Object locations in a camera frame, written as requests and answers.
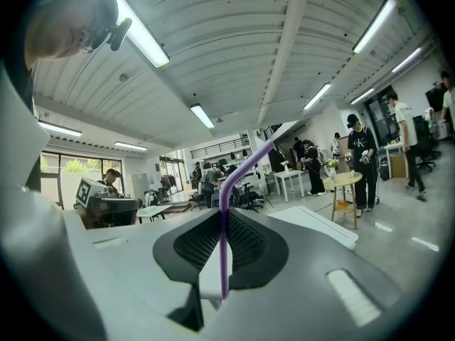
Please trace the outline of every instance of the man in cap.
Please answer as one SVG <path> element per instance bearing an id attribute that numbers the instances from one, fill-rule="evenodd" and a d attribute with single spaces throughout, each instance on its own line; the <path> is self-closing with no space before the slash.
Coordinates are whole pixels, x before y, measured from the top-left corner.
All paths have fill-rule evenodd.
<path id="1" fill-rule="evenodd" d="M 376 180 L 378 179 L 375 160 L 377 148 L 372 131 L 368 127 L 360 125 L 357 115 L 348 116 L 348 128 L 352 128 L 348 138 L 348 149 L 353 156 L 354 170 L 362 173 L 362 179 L 355 184 L 356 215 L 360 217 L 365 208 L 370 212 L 375 206 Z"/>
<path id="2" fill-rule="evenodd" d="M 4 64 L 13 86 L 32 113 L 33 66 L 39 60 L 91 52 L 105 41 L 118 16 L 117 0 L 52 0 L 29 9 L 11 34 Z M 27 186 L 41 189 L 39 158 Z"/>

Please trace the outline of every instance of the black mesh vent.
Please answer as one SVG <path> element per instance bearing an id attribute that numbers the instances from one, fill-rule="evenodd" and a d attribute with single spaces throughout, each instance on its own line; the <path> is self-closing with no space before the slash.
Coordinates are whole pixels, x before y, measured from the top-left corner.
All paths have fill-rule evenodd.
<path id="1" fill-rule="evenodd" d="M 173 243 L 178 255 L 201 271 L 220 240 L 220 221 L 208 219 Z"/>
<path id="2" fill-rule="evenodd" d="M 229 216 L 227 241 L 232 250 L 232 272 L 254 263 L 264 253 L 266 239 L 257 230 L 236 218 Z"/>

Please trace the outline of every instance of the white t-shirt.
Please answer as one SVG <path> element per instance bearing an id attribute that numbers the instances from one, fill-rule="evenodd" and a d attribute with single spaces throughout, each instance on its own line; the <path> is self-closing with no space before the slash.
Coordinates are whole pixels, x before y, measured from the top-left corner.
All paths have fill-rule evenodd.
<path id="1" fill-rule="evenodd" d="M 413 146 L 417 144 L 417 134 L 415 132 L 414 120 L 412 119 L 411 108 L 407 106 L 404 102 L 398 102 L 395 106 L 395 118 L 397 123 L 400 124 L 401 121 L 406 121 L 407 126 L 407 140 L 408 146 Z M 405 142 L 405 132 L 403 126 L 400 124 L 400 141 Z"/>
<path id="2" fill-rule="evenodd" d="M 452 123 L 455 129 L 455 103 L 453 96 L 454 91 L 452 90 L 452 93 L 450 93 L 447 90 L 446 93 L 444 94 L 444 101 L 442 102 L 442 106 L 450 110 L 450 115 L 452 116 Z"/>

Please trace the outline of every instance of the white ceiling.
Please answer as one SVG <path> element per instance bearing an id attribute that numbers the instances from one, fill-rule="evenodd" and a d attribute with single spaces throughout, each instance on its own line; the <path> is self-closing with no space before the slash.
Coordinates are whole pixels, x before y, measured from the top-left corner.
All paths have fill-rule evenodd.
<path id="1" fill-rule="evenodd" d="M 80 129 L 78 121 L 110 133 L 83 129 L 81 143 L 112 147 L 116 140 L 128 141 L 161 153 L 302 119 L 303 106 L 324 83 L 333 82 L 324 101 L 351 101 L 427 39 L 409 0 L 396 0 L 399 9 L 382 34 L 354 58 L 353 46 L 384 0 L 307 0 L 300 24 L 288 24 L 295 41 L 261 120 L 291 14 L 289 0 L 128 1 L 164 45 L 168 65 L 152 68 L 125 41 L 116 53 L 104 46 L 35 69 L 35 101 L 42 115 L 51 113 L 46 121 Z M 206 129 L 188 109 L 195 103 L 213 118 L 214 129 Z"/>

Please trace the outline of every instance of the sneakers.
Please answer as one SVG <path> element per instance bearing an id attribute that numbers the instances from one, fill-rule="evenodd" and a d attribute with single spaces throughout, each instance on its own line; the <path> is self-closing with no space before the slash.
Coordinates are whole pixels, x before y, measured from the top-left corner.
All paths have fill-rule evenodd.
<path id="1" fill-rule="evenodd" d="M 427 191 L 426 190 L 419 191 L 417 199 L 419 201 L 426 202 L 427 201 Z"/>

